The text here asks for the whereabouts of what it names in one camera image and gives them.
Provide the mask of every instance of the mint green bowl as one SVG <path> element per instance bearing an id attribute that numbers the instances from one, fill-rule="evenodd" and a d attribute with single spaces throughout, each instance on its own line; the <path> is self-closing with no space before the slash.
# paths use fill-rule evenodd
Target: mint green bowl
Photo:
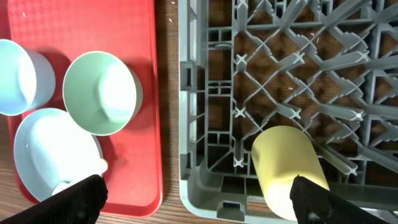
<path id="1" fill-rule="evenodd" d="M 138 76 L 117 57 L 88 52 L 78 57 L 63 81 L 63 100 L 73 120 L 97 136 L 120 131 L 142 104 Z"/>

